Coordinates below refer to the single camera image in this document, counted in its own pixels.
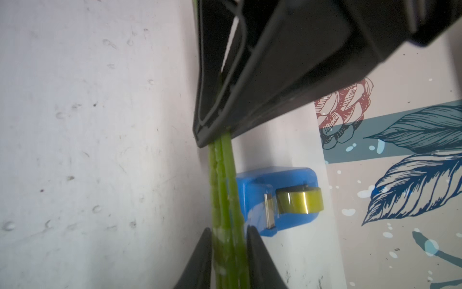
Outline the pink artificial flower bouquet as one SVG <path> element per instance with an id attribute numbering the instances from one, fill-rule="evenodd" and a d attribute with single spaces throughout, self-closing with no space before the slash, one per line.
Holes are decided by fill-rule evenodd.
<path id="1" fill-rule="evenodd" d="M 218 289 L 249 289 L 244 216 L 229 132 L 208 145 L 212 213 L 212 265 Z"/>

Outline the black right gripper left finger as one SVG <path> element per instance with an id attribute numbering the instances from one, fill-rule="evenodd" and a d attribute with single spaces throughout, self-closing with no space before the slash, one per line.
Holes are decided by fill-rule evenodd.
<path id="1" fill-rule="evenodd" d="M 212 231 L 205 228 L 174 289 L 210 289 Z"/>

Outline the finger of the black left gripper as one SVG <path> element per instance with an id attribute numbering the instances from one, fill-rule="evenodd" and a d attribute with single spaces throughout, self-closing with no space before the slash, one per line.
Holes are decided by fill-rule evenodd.
<path id="1" fill-rule="evenodd" d="M 427 46 L 460 1 L 195 1 L 203 148 L 365 77 L 404 42 Z"/>

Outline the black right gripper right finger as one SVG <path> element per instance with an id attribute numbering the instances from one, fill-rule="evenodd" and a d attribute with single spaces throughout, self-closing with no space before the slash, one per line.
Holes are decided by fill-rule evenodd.
<path id="1" fill-rule="evenodd" d="M 247 228 L 247 257 L 251 289 L 287 289 L 255 226 Z"/>

